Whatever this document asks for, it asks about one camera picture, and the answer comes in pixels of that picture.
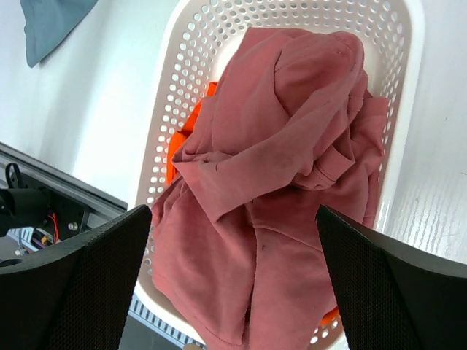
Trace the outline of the orange t shirt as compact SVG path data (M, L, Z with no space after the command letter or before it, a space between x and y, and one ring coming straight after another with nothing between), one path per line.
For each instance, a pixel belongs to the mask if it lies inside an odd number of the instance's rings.
M205 97L213 96L217 88L218 82L209 82ZM171 184L177 175L177 169L172 163L172 158L175 152L183 145L187 138L193 133L196 121L201 111L203 98L194 106L193 111L190 113L188 119L186 119L183 126L174 133L169 142L168 153L167 153L167 165L166 165L166 180L167 185ZM320 321L320 325L330 323L333 319L339 316L339 310L337 307L325 314Z

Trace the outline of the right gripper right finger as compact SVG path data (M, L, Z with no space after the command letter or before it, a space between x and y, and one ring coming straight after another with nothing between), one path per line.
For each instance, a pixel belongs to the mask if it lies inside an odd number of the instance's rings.
M327 206L315 220L350 349L466 348L466 265Z

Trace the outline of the grey blue t shirt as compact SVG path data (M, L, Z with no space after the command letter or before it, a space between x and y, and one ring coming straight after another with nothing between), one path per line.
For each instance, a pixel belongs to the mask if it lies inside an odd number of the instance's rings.
M35 67L54 51L96 3L97 0L20 0L28 66Z

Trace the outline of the pink red t shirt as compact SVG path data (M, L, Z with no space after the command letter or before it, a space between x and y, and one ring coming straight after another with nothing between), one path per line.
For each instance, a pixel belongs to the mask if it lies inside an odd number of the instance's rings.
M315 215L377 208L388 102L348 32L251 28L153 206L152 280L209 349L305 349L336 307Z

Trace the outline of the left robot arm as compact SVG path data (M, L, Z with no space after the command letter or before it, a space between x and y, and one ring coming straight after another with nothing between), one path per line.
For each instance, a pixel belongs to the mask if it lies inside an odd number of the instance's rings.
M5 166L1 189L1 235L11 229L42 230L55 244L85 231L90 208L84 203L22 174L18 164Z

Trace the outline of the white perforated plastic basket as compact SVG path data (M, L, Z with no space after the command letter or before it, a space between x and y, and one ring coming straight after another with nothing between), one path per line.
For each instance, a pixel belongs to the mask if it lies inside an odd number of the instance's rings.
M361 40L368 91L386 98L377 208L370 228L385 228L401 169L420 71L425 18L420 1L181 1L163 35L157 90L133 205L153 210L165 183L171 137L209 82L219 82L251 28L302 29L313 34L348 32ZM157 317L207 346L152 280L154 224L136 282L136 296ZM339 316L315 328L305 349L331 349L343 341Z

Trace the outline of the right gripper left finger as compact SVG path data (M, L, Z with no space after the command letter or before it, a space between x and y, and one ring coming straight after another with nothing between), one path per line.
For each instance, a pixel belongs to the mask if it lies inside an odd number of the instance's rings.
M150 230L141 205L1 262L2 349L118 349Z

